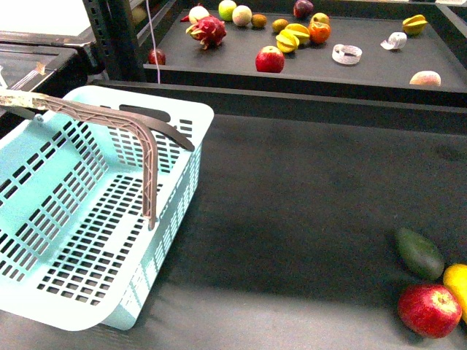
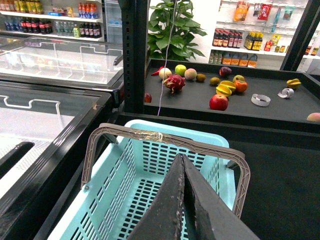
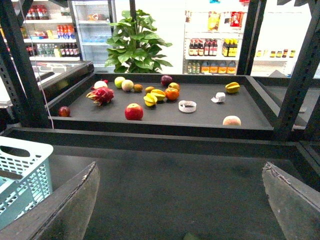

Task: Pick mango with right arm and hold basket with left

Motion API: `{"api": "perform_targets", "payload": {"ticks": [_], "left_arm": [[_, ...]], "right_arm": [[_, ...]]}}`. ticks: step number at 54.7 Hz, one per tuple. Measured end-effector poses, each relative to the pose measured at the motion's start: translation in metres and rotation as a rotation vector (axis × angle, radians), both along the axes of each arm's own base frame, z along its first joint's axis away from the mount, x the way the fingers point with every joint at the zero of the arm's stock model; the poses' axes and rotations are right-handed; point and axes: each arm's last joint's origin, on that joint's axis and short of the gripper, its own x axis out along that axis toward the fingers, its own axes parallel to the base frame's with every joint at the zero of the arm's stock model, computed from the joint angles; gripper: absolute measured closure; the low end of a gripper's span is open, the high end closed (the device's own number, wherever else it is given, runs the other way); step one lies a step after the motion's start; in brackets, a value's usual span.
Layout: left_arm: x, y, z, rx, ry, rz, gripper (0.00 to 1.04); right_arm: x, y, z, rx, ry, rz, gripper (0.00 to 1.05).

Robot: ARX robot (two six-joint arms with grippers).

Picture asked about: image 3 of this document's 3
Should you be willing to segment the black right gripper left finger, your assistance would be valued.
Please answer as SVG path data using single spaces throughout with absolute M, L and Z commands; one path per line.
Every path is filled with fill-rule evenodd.
M 82 240 L 100 183 L 96 162 L 0 231 L 2 240 Z

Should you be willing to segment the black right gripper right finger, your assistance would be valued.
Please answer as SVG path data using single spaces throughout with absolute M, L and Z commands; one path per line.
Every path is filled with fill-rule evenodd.
M 267 162 L 262 180 L 269 205 L 287 240 L 320 238 L 320 193 Z

